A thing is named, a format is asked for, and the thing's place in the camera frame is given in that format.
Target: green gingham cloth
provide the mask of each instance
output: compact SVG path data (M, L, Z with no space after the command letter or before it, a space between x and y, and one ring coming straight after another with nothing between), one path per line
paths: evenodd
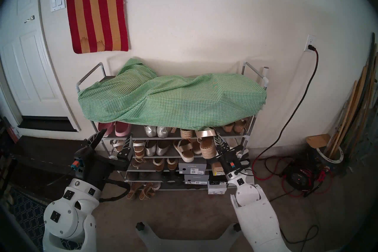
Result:
M116 77L96 82L78 95L88 120L192 130L253 116L267 97L261 86L240 74L158 77L133 58Z

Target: door threshold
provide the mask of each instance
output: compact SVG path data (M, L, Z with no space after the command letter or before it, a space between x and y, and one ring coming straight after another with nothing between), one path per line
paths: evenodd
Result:
M34 130L77 132L67 117L22 116L22 122L18 127Z

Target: metal shoe rack frame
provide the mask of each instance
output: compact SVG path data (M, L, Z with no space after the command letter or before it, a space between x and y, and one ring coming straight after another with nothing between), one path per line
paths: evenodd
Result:
M264 67L263 73L261 74L251 64L249 64L248 62L244 62L243 69L242 69L242 75L244 75L245 66L248 66L249 68L251 68L259 77L262 78L262 82L264 83L263 88L266 90L267 86L268 86L268 79L265 75L267 74L269 68ZM77 84L76 84L76 91L77 92L80 91L80 88L79 88L80 84L83 83L83 81L85 79L87 79L88 76L90 74L92 74L98 67L101 67L102 74L104 76L103 79L100 80L100 82L114 78L114 76L107 76L106 75L104 65L103 65L103 63L100 62L91 71L89 71L83 78L81 78L79 82L77 82ZM248 143L248 141L251 137L253 126L255 125L256 116L257 115L254 115L254 116L251 116L251 117L248 118L247 124L246 124L246 126L245 126L245 128L244 128L244 130L241 134L237 134L233 130L230 133L226 133L223 130L222 127L215 127L215 129L223 139L230 139L230 138L238 139L239 138L240 139L239 143L243 145L242 153L244 153L244 150L247 146L247 143ZM93 121L91 121L91 124L92 124L93 129L95 130L95 133L96 133L98 131L96 124ZM108 149L106 148L106 146L104 144L104 140L125 140L125 142L129 143L129 147L131 149L130 154L129 154L129 159L131 160L131 158L135 158L135 153L134 153L134 150L133 150L133 147L132 147L133 141L135 141L135 140L178 140L178 139L182 139L181 136L180 136L180 129L179 128L177 128L177 130L174 133L170 133L167 138L159 138L157 136L156 137L148 137L146 135L146 132L144 131L143 125L132 125L130 137L116 136L115 132L113 131L107 137L103 137L101 143L102 143L104 150L107 152L109 158L116 159L116 156L113 156L109 153ZM171 146L168 149L167 153L163 156L154 155L154 156L145 156L145 157L146 158L152 158L152 159L153 158L181 158L181 156L174 149L173 146ZM200 158L202 156L201 155L194 155L194 157ZM166 191L166 190L187 190L187 189L183 188L182 186L176 186L176 185L169 184L169 183L174 182L174 181L169 181L168 183L164 183L164 182L160 181L159 180L159 174L157 174L155 172L155 168L153 167L152 162L144 163L143 165L141 165L139 167L139 169L135 168L134 166L132 166L130 164L127 171L128 172L151 172L151 174L146 179L140 178L139 180L135 180L135 181L130 181L125 177L124 178L125 182L161 182L161 187L160 187L159 190L162 190L162 191ZM234 187L236 187L236 186L235 185L229 185L228 186L228 188L234 188ZM203 190L203 189L207 189L207 185L200 185L199 190Z

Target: door frame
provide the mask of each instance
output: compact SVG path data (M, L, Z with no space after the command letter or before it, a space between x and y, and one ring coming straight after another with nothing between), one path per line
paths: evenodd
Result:
M48 51L48 46L46 42L46 37L45 37L45 31L43 29L43 23L42 23L42 14L41 14L41 2L38 0L38 13L39 13L39 24L41 26L41 31L42 31L42 39L43 39L43 52L42 54L45 57L45 60L48 64L48 70L50 71L52 76L54 78L51 80L52 86L54 87L54 91L57 94L57 98L61 102L62 108L64 109L68 120L70 121L72 127L77 130L78 132L80 131L80 127L76 121L76 119L73 116L73 113L67 103L67 100L65 96L63 95L63 91L61 88L61 85L59 84L58 77L55 73L53 64L51 62L51 57L50 53ZM8 121L11 123L11 125L15 128L18 125L21 124L22 122L22 114L13 98L13 95L11 93L11 90L9 88L8 82L6 80L5 74L4 74L4 69L3 69L3 64L1 63L0 60L0 104L7 106L7 108L4 108L3 106L0 106L1 110L3 111L4 116L7 117Z

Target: white wall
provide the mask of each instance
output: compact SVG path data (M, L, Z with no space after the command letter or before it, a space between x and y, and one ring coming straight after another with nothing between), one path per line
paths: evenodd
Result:
M277 145L304 142L327 132L359 78L377 16L366 0L126 0L129 52L77 55L72 50L67 9L50 12L40 0L54 69L81 132L30 130L35 136L83 139L93 133L77 102L75 83L98 62L115 74L138 57L158 75L240 72L247 60L270 67L267 104L250 147L275 141L299 102L315 66L303 52L316 35L319 67L307 97ZM83 86L99 80L101 72Z

